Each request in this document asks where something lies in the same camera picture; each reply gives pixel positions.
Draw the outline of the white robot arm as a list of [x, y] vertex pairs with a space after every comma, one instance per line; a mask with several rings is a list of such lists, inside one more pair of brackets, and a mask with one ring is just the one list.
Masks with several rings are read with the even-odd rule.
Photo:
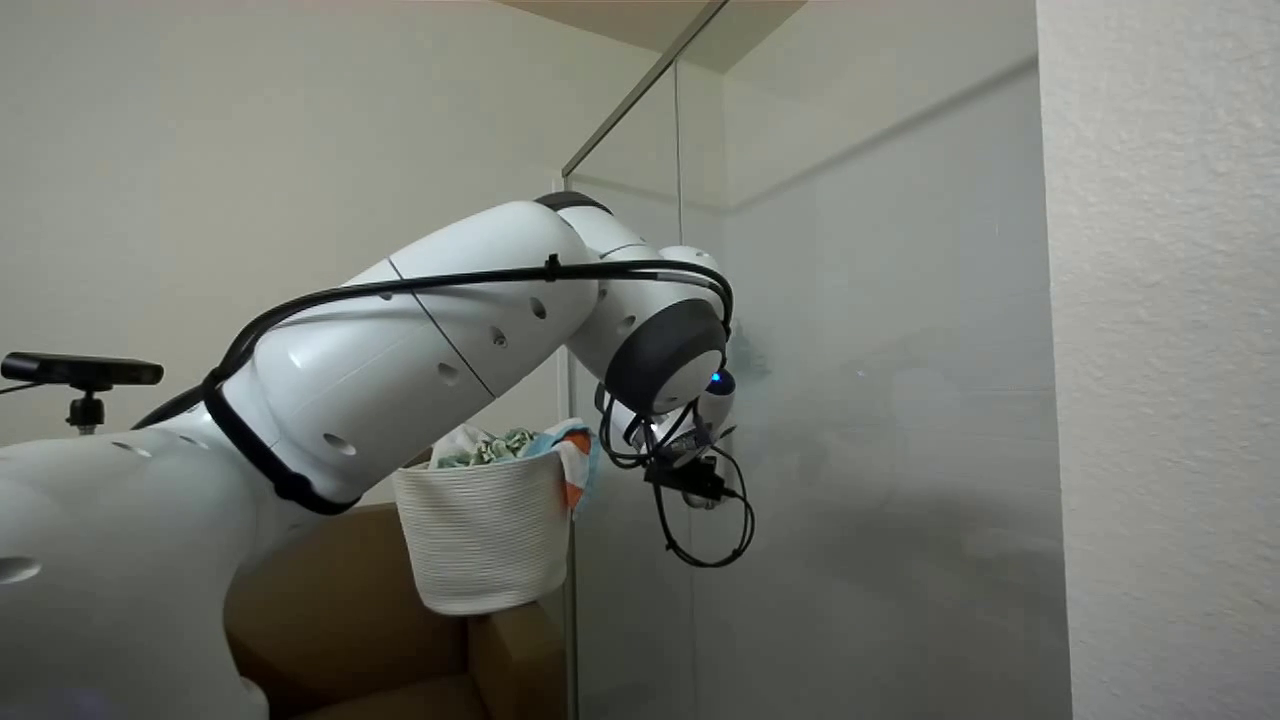
[[0, 447], [0, 720], [266, 720], [232, 581], [571, 352], [642, 421], [722, 373], [732, 284], [581, 194], [261, 311], [128, 432]]

